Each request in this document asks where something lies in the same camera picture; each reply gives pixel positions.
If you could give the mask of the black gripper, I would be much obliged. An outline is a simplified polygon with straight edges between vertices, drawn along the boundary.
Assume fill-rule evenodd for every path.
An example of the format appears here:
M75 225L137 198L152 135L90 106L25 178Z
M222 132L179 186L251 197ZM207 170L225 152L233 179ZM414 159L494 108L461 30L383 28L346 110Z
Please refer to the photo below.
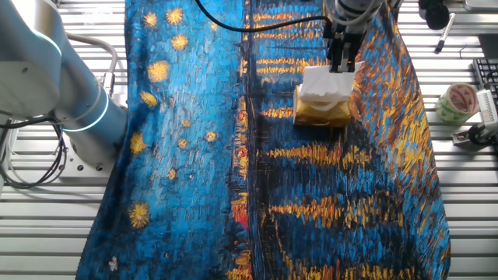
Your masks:
M327 18L324 24L323 38L326 42L329 72L337 72L342 63L343 70L354 72L356 53L359 51L366 33L366 20L351 25L335 23Z

